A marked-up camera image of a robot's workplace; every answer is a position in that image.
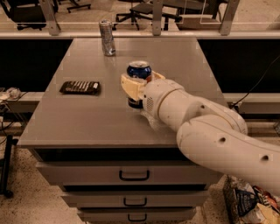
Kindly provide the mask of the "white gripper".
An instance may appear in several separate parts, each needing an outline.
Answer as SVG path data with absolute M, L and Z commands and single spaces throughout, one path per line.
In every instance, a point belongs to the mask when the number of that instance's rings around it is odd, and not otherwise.
M 134 101 L 143 99 L 143 109 L 153 117 L 159 118 L 158 111 L 164 98 L 171 92 L 184 88 L 155 71 L 151 72 L 150 80 L 147 84 L 146 80 L 132 78 L 124 73 L 121 75 L 121 86 L 127 96 Z

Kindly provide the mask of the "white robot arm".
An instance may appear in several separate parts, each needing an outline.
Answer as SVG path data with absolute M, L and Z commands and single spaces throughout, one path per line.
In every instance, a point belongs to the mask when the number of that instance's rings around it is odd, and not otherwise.
M 208 169 L 233 175 L 280 195 L 280 147 L 248 136 L 244 119 L 230 108 L 187 93 L 159 73 L 148 79 L 121 76 L 129 98 L 177 133 L 178 148 Z

